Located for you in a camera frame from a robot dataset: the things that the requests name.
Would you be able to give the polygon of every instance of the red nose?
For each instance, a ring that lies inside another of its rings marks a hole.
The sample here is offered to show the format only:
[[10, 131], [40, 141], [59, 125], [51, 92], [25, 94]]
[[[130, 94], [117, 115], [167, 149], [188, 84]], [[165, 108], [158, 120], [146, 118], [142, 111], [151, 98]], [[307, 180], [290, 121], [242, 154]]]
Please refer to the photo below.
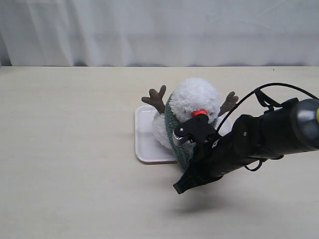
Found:
[[204, 109], [201, 109], [201, 110], [197, 110], [197, 111], [193, 111], [192, 113], [191, 113], [191, 116], [192, 117], [195, 117], [195, 116], [197, 116], [197, 115], [199, 115], [199, 114], [207, 114], [207, 111], [206, 110], [204, 110]]

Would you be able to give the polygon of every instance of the white tray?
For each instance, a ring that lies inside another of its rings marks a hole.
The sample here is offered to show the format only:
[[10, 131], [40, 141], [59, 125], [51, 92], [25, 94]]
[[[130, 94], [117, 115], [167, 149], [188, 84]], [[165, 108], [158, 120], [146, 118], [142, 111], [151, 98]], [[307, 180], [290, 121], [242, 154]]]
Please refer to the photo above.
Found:
[[162, 146], [153, 136], [155, 113], [156, 109], [149, 105], [135, 110], [135, 154], [146, 164], [176, 163], [173, 151]]

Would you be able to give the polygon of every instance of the white backdrop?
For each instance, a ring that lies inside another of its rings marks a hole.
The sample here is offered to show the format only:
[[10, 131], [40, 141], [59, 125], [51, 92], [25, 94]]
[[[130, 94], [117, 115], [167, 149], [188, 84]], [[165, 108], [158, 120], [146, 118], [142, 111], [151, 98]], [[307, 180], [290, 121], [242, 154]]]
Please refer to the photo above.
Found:
[[319, 65], [318, 23], [318, 0], [0, 0], [0, 59], [14, 66]]

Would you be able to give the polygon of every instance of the green knitted body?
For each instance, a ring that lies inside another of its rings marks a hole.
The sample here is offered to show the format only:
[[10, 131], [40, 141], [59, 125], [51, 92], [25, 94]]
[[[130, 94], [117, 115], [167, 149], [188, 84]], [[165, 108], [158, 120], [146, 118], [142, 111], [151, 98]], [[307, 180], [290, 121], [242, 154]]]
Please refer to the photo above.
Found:
[[[178, 164], [181, 166], [182, 170], [184, 171], [187, 169], [188, 162], [192, 158], [192, 155], [191, 155], [191, 153], [189, 153], [187, 144], [177, 146], [173, 142], [173, 139], [172, 139], [173, 131], [180, 124], [180, 122], [178, 121], [176, 116], [171, 111], [171, 107], [169, 104], [170, 101], [171, 101], [171, 95], [166, 103], [165, 112], [164, 112], [166, 132], [167, 132], [168, 139], [169, 139], [170, 145], [172, 147], [172, 150], [176, 156], [176, 160], [177, 160]], [[214, 120], [214, 122], [211, 124], [211, 126], [215, 127], [216, 122], [217, 122], [217, 119]]]

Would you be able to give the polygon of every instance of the beige table surface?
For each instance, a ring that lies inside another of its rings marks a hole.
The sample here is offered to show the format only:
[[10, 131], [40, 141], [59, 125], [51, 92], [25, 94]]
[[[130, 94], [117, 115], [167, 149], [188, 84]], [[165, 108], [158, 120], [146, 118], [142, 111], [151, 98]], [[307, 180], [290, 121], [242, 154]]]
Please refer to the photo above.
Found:
[[[188, 77], [225, 97], [268, 82], [319, 95], [319, 67], [0, 68], [1, 239], [318, 239], [319, 152], [178, 195], [176, 164], [144, 165], [134, 111]], [[274, 99], [302, 94], [281, 87]], [[260, 115], [252, 97], [240, 114]]]

